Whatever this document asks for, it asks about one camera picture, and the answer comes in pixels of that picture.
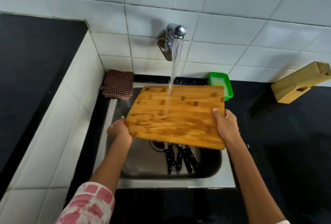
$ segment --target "person's left hand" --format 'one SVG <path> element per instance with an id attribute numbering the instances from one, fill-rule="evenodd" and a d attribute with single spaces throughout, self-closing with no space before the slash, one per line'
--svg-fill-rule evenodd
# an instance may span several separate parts
<path id="1" fill-rule="evenodd" d="M 125 122 L 125 118 L 124 116 L 122 116 L 121 119 L 111 124 L 107 129 L 108 136 L 112 138 L 117 138 L 118 136 L 122 136 L 124 138 L 132 139 L 132 137 L 129 134 L 129 130 L 127 129 L 124 122 Z"/>

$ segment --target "hand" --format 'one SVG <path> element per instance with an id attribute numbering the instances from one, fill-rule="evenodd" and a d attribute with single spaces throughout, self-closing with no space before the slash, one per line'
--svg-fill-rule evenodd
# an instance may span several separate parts
<path id="1" fill-rule="evenodd" d="M 224 139 L 226 145 L 241 140 L 236 116 L 228 109 L 225 109 L 223 118 L 216 108 L 213 109 L 214 117 L 217 121 L 217 130 Z"/>
<path id="2" fill-rule="evenodd" d="M 126 125 L 124 124 L 125 118 L 124 116 L 121 117 L 121 119 L 115 121 L 113 124 L 111 124 L 107 129 L 108 136 L 112 138 L 117 138 L 118 136 L 122 136 L 124 138 L 128 138 L 132 140 L 132 137 L 129 134 L 129 130 L 127 129 Z"/>

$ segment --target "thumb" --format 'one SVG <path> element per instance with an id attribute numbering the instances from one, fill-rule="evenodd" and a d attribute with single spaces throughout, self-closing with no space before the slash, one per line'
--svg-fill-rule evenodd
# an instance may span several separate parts
<path id="1" fill-rule="evenodd" d="M 220 122 L 223 120 L 223 118 L 222 118 L 221 114 L 218 112 L 217 108 L 213 109 L 213 115 L 217 122 Z"/>

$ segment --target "knife block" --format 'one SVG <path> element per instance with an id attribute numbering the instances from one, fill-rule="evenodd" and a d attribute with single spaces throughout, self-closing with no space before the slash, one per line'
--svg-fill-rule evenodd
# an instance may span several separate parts
<path id="1" fill-rule="evenodd" d="M 314 61 L 271 85 L 278 103 L 290 104 L 314 85 L 331 79 L 330 65 Z"/>

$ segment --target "dish cloth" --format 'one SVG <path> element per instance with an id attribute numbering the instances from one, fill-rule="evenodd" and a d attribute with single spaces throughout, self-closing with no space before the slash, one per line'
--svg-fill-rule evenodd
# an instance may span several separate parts
<path id="1" fill-rule="evenodd" d="M 101 89 L 107 98 L 129 99 L 133 91 L 133 72 L 109 70 Z"/>

